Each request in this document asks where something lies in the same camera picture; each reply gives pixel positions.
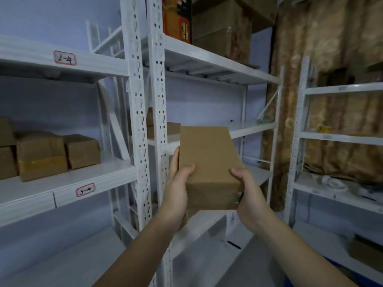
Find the red-bordered label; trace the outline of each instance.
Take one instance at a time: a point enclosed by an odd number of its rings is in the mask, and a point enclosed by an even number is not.
[[[65,65],[77,65],[76,56],[73,53],[55,50],[53,52],[54,62]]]
[[[80,188],[77,188],[76,189],[76,196],[77,197],[84,196],[84,195],[87,195],[89,193],[94,192],[95,190],[96,190],[95,184],[90,183],[90,184],[84,185]]]

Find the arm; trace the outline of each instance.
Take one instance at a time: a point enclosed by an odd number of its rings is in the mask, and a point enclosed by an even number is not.
[[[162,256],[178,231],[186,213],[186,179],[194,165],[178,170],[179,147],[175,150],[166,181],[164,198],[157,215],[93,287],[147,287]]]
[[[245,183],[239,219],[265,242],[295,287],[356,286],[275,215],[247,169],[231,172]]]

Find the person's left hand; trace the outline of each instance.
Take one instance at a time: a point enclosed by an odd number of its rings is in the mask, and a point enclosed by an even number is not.
[[[164,197],[162,199],[159,215],[165,218],[166,223],[173,232],[176,232],[186,213],[188,196],[186,193],[186,180],[194,171],[194,164],[179,169],[180,147],[174,151],[173,159],[165,184]]]

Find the person's right hand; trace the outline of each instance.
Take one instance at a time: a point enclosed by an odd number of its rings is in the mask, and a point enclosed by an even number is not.
[[[274,212],[267,205],[261,189],[248,169],[232,168],[231,173],[245,183],[245,191],[237,209],[238,217],[249,231],[257,233],[266,217]]]

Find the box with yellow tape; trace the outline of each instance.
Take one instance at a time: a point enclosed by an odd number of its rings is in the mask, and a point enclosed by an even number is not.
[[[63,137],[49,132],[17,135],[17,164],[22,182],[68,171]]]

